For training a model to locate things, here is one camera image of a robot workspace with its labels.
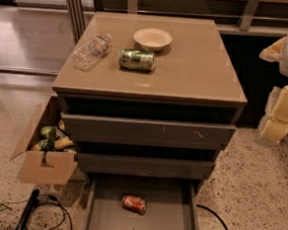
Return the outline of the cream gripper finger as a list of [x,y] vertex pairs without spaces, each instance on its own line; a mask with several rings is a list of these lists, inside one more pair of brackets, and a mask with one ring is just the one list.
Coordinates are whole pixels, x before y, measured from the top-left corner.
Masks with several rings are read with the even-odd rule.
[[259,58],[268,62],[278,62],[282,53],[282,46],[286,38],[281,38],[277,40],[267,48],[265,48],[260,54]]
[[266,101],[264,116],[257,127],[256,142],[273,147],[288,135],[288,85],[274,87]]

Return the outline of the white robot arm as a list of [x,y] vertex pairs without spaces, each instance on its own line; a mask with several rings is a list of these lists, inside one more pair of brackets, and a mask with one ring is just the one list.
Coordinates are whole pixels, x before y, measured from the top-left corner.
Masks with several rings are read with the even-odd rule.
[[[279,72],[288,78],[288,35],[264,49],[259,57],[278,62]],[[261,146],[275,146],[288,135],[288,85],[274,87],[266,101],[264,116],[257,127],[256,142]]]

